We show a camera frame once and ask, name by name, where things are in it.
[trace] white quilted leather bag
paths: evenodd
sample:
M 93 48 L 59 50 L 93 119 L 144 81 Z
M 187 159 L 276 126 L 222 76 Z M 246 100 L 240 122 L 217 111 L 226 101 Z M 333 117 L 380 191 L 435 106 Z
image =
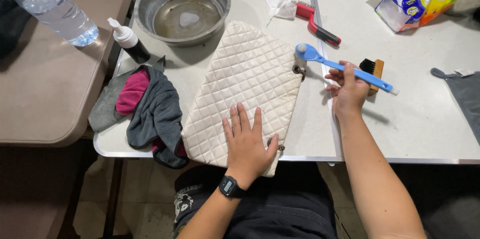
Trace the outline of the white quilted leather bag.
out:
M 255 108 L 261 107 L 263 144 L 275 133 L 283 145 L 302 81 L 292 68 L 305 66 L 294 48 L 259 29 L 230 21 L 213 54 L 207 73 L 181 133 L 190 159 L 227 167 L 228 147 L 222 126 L 229 108 L 238 102 L 253 125 Z M 263 176 L 272 177 L 280 150 Z

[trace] tiled floor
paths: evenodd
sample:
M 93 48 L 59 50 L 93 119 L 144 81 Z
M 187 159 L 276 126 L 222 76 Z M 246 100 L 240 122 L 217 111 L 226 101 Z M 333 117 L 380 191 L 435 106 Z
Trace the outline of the tiled floor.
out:
M 344 163 L 318 163 L 333 196 L 340 239 L 367 239 L 355 209 Z M 82 239 L 102 236 L 110 191 L 113 160 L 102 156 L 90 167 L 81 189 L 74 227 Z M 115 234 L 134 238 L 173 238 L 175 191 L 173 183 L 183 170 L 165 168 L 152 159 L 125 161 L 115 221 Z

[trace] crumpled tissue paper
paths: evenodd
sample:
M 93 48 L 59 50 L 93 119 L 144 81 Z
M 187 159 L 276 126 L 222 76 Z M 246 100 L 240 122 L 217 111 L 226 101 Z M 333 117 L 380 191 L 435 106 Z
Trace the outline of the crumpled tissue paper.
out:
M 269 17 L 278 17 L 284 19 L 294 19 L 297 12 L 298 0 L 265 0 L 270 12 Z

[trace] water in bowl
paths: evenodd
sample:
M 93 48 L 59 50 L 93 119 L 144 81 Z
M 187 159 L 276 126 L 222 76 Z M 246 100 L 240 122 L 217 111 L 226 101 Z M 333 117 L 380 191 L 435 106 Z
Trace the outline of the water in bowl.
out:
M 200 35 L 210 30 L 223 15 L 216 0 L 168 0 L 155 13 L 155 34 L 172 39 Z

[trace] stainless steel basin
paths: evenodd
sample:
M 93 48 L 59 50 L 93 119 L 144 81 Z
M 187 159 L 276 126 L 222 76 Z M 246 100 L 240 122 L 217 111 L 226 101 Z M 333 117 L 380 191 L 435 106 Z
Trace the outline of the stainless steel basin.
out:
M 231 0 L 137 0 L 140 28 L 170 46 L 204 44 L 222 28 Z

